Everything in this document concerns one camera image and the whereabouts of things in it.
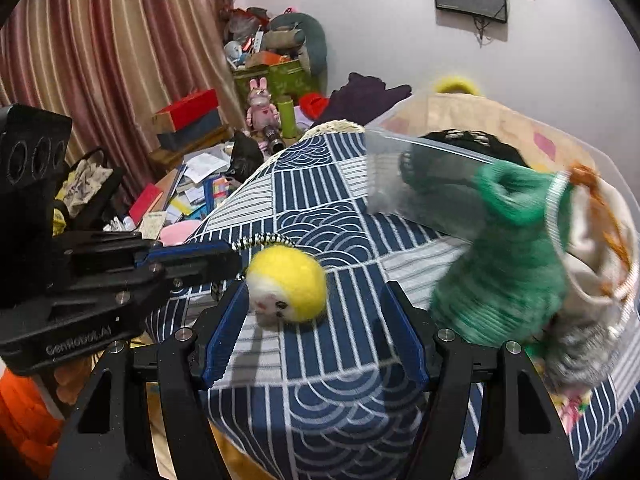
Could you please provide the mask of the green cylinder bottle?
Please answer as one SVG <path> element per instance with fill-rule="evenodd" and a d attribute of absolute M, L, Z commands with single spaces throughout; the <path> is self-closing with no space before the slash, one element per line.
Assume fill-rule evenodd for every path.
<path fill-rule="evenodd" d="M 294 139 L 298 136 L 293 99 L 284 94 L 277 98 L 277 108 L 280 116 L 282 136 L 285 139 Z"/>

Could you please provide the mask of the pink rabbit plush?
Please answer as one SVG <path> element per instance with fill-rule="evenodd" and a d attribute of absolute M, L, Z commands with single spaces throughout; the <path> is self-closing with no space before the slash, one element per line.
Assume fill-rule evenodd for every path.
<path fill-rule="evenodd" d="M 246 124 L 248 130 L 263 132 L 265 128 L 280 128 L 280 115 L 277 107 L 271 102 L 271 93 L 266 77 L 250 80 L 247 104 Z"/>

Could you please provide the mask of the yellow felt ball toy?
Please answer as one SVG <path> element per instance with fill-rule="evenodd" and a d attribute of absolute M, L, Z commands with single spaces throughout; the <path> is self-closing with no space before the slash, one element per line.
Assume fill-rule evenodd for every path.
<path fill-rule="evenodd" d="M 285 323 L 308 323 L 324 315 L 328 303 L 326 271 L 300 249 L 264 248 L 245 271 L 250 310 Z"/>

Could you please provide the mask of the striped red curtain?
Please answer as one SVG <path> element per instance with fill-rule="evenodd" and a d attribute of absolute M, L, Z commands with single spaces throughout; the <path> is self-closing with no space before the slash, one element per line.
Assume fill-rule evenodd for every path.
<path fill-rule="evenodd" d="M 243 122 L 222 50 L 234 0 L 18 0 L 1 27 L 1 99 L 73 121 L 68 160 L 102 146 L 135 198 L 154 174 L 154 114 L 212 89 L 222 120 Z"/>

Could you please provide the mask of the white drawstring cloth bag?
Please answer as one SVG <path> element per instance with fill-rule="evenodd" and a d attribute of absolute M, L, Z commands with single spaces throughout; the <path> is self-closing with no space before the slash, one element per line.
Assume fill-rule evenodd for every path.
<path fill-rule="evenodd" d="M 634 316 L 639 287 L 639 244 L 622 194 L 598 176 L 573 183 L 555 174 L 544 221 L 559 257 L 567 293 L 563 312 L 602 322 L 612 336 Z"/>

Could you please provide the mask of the yellow fuzzy cushion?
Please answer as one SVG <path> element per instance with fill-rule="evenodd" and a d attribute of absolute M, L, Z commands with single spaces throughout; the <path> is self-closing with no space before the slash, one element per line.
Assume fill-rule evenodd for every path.
<path fill-rule="evenodd" d="M 460 93 L 469 94 L 470 96 L 482 96 L 480 88 L 472 80 L 462 76 L 450 75 L 442 76 L 434 83 L 434 91 L 436 93 Z"/>

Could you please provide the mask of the clear plastic storage box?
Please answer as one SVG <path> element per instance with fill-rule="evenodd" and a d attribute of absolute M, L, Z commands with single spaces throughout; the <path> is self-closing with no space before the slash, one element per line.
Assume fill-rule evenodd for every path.
<path fill-rule="evenodd" d="M 639 208 L 602 153 L 469 94 L 368 125 L 371 212 L 443 232 L 426 307 L 472 344 L 531 342 L 554 392 L 611 373 L 638 325 Z"/>

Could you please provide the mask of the green storage box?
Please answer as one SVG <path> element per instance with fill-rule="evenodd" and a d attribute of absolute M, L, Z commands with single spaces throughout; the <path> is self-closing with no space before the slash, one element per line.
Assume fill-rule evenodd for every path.
<path fill-rule="evenodd" d="M 267 79 L 268 90 L 273 102 L 280 96 L 289 96 L 295 105 L 302 96 L 308 93 L 319 93 L 320 84 L 317 77 L 307 74 L 300 63 L 288 61 L 277 65 L 259 65 L 246 70 L 235 70 L 232 74 L 236 94 L 242 107 L 248 107 L 247 96 L 252 79 Z"/>

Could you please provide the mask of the red box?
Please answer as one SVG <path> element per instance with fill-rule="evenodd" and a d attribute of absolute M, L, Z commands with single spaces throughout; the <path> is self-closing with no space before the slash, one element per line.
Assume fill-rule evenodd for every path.
<path fill-rule="evenodd" d="M 155 133 L 177 132 L 190 126 L 218 107 L 218 96 L 214 89 L 197 91 L 173 102 L 152 117 Z"/>

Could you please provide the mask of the green dinosaur plush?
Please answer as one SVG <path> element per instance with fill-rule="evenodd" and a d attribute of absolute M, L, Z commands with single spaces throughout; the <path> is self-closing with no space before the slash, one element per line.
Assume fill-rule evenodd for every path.
<path fill-rule="evenodd" d="M 310 76 L 326 70 L 326 35 L 321 24 L 309 14 L 288 12 L 273 18 L 262 38 L 265 50 L 297 58 Z"/>

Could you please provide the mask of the green knitted pouch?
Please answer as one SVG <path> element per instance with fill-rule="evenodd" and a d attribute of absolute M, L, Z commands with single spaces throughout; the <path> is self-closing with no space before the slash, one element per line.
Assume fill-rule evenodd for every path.
<path fill-rule="evenodd" d="M 471 344 L 538 334 L 562 307 L 565 271 L 546 228 L 552 174 L 499 160 L 475 176 L 485 225 L 437 282 L 430 315 Z"/>

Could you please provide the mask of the red plush item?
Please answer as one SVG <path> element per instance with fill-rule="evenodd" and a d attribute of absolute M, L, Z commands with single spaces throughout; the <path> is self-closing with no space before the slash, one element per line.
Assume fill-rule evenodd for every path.
<path fill-rule="evenodd" d="M 329 104 L 329 99 L 319 92 L 309 92 L 298 99 L 300 111 L 314 122 L 320 118 Z"/>

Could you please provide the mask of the yellow floral cloth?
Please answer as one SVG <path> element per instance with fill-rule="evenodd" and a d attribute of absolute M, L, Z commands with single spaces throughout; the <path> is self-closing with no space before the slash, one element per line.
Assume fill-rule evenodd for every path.
<path fill-rule="evenodd" d="M 569 394 L 555 391 L 547 384 L 546 362 L 544 362 L 544 358 L 542 357 L 541 345 L 534 341 L 532 344 L 528 344 L 525 350 L 549 393 L 565 433 L 570 434 L 588 408 L 591 402 L 592 391 L 570 392 Z"/>

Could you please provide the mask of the black patterned pouch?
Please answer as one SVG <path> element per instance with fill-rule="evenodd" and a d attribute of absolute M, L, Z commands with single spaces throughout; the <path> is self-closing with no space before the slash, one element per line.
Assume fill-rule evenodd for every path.
<path fill-rule="evenodd" d="M 529 168 L 516 148 L 484 131 L 446 129 L 424 134 L 422 139 L 452 146 L 454 150 L 418 144 L 400 156 L 402 180 L 417 191 L 425 192 L 436 184 L 472 188 L 477 169 L 487 159 L 505 160 Z"/>

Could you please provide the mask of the beige fleece blanket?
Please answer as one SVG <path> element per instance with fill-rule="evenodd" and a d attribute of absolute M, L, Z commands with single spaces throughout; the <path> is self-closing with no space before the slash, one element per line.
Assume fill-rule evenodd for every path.
<path fill-rule="evenodd" d="M 371 125 L 408 136 L 446 129 L 483 131 L 518 150 L 524 162 L 538 171 L 559 171 L 576 164 L 597 168 L 585 144 L 574 136 L 484 96 L 420 92 L 394 105 Z"/>

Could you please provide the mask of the dark purple clothing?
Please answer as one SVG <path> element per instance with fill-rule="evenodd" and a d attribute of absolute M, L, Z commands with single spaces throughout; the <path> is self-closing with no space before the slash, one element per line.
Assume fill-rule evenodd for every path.
<path fill-rule="evenodd" d="M 365 126 L 411 95 L 410 84 L 388 88 L 378 77 L 350 73 L 347 84 L 332 92 L 314 126 L 342 119 Z"/>

